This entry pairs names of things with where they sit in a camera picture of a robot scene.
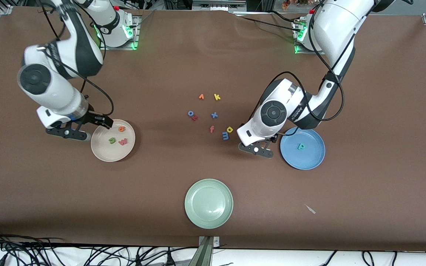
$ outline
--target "plate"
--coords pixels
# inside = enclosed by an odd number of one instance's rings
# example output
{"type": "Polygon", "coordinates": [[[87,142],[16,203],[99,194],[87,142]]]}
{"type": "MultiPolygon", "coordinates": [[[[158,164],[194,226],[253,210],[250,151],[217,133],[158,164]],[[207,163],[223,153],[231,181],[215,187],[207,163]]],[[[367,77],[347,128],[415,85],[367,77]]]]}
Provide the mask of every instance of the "plate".
{"type": "Polygon", "coordinates": [[[124,120],[114,119],[110,129],[103,126],[95,129],[91,137],[91,150],[102,161],[119,161],[132,151],[135,141],[136,135],[132,126],[124,120]],[[123,132],[119,130],[120,126],[125,128],[123,132]],[[113,144],[109,141],[111,138],[115,139],[113,144]],[[127,143],[121,145],[120,141],[122,142],[124,139],[127,140],[127,143]]]}
{"type": "Polygon", "coordinates": [[[193,184],[185,197],[188,219],[203,229],[222,226],[233,212],[233,195],[223,182],[213,179],[193,184]]]}
{"type": "MultiPolygon", "coordinates": [[[[295,127],[286,134],[295,131],[295,127]]],[[[280,153],[284,160],[298,170],[311,170],[323,162],[325,143],[313,129],[298,129],[292,136],[283,136],[280,141],[280,153]]]]}

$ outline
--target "paper scrap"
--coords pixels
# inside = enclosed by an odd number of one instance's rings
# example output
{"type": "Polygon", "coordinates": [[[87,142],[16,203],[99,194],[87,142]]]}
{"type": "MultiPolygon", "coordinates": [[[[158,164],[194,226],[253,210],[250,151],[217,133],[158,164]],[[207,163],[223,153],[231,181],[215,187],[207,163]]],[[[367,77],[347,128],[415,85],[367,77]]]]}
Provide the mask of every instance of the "paper scrap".
{"type": "Polygon", "coordinates": [[[312,214],[316,214],[317,212],[315,212],[312,208],[308,207],[308,205],[304,204],[309,211],[311,211],[312,214]]]}

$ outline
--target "blue plate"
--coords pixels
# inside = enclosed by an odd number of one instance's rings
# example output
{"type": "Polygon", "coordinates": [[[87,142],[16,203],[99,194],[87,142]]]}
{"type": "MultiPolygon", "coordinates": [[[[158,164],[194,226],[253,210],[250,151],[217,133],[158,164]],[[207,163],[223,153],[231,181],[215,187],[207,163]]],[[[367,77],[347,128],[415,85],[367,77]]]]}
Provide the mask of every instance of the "blue plate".
{"type": "MultiPolygon", "coordinates": [[[[294,133],[295,129],[289,129],[286,134],[294,133]]],[[[298,170],[311,170],[323,162],[325,143],[313,129],[299,128],[294,135],[282,137],[280,153],[290,166],[298,170]]]]}

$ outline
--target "light green plate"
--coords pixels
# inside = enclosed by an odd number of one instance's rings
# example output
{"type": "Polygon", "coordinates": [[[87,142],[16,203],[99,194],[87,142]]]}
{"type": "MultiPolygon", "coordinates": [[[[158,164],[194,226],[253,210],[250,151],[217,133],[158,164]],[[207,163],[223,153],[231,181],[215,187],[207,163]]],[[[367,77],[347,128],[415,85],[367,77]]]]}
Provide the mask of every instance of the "light green plate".
{"type": "Polygon", "coordinates": [[[185,212],[198,227],[220,227],[233,212],[233,195],[230,189],[218,180],[200,180],[186,193],[185,212]]]}

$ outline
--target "brown tabletop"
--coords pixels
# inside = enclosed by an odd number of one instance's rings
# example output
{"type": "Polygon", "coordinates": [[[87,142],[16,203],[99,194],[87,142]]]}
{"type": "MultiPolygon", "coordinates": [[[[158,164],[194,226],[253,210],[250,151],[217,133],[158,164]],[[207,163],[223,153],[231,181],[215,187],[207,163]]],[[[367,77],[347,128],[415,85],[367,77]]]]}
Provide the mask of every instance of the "brown tabletop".
{"type": "MultiPolygon", "coordinates": [[[[52,21],[61,27],[56,14],[52,21]]],[[[317,92],[326,68],[316,56],[294,54],[288,30],[221,11],[149,16],[138,50],[108,51],[91,78],[113,98],[111,117],[136,131],[134,150],[115,163],[98,160],[89,143],[47,135],[38,105],[19,89],[24,48],[52,39],[37,8],[15,7],[0,20],[0,231],[78,243],[193,246],[198,236],[215,235],[239,248],[426,250],[426,25],[419,16],[364,23],[343,82],[345,108],[316,128],[326,156],[310,171],[287,165],[279,143],[268,160],[239,151],[235,132],[228,141],[221,135],[247,121],[281,71],[317,92]],[[231,218],[217,229],[200,229],[185,214],[185,194],[203,178],[224,182],[234,197],[231,218]]],[[[71,82],[80,88],[81,79],[71,82]]],[[[97,111],[109,110],[93,87],[84,93],[97,111]]]]}

